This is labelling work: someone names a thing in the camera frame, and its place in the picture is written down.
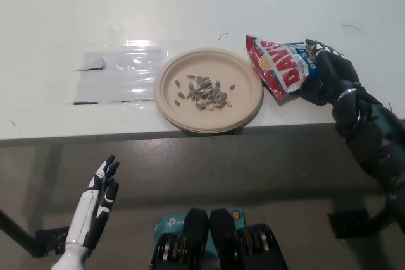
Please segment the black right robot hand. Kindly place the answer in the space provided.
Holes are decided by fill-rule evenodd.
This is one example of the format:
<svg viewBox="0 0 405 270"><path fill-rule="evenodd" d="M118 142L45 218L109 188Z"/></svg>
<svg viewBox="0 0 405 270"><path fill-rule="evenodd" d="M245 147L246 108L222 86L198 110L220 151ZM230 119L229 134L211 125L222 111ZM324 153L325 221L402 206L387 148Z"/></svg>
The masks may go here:
<svg viewBox="0 0 405 270"><path fill-rule="evenodd" d="M352 62L343 54L316 40L305 43L315 55L318 76L308 77L302 84L299 95L304 100L317 106L335 104L344 91L361 86Z"/></svg>

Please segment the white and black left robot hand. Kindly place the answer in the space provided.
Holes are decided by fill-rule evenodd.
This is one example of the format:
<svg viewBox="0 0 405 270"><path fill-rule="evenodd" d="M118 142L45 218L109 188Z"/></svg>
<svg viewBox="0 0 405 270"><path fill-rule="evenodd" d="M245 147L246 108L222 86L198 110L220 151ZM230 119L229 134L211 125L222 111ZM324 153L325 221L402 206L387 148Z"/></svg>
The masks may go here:
<svg viewBox="0 0 405 270"><path fill-rule="evenodd" d="M119 167L111 155L94 173L82 193L66 237L66 244L94 250L108 221L119 183L113 178Z"/></svg>

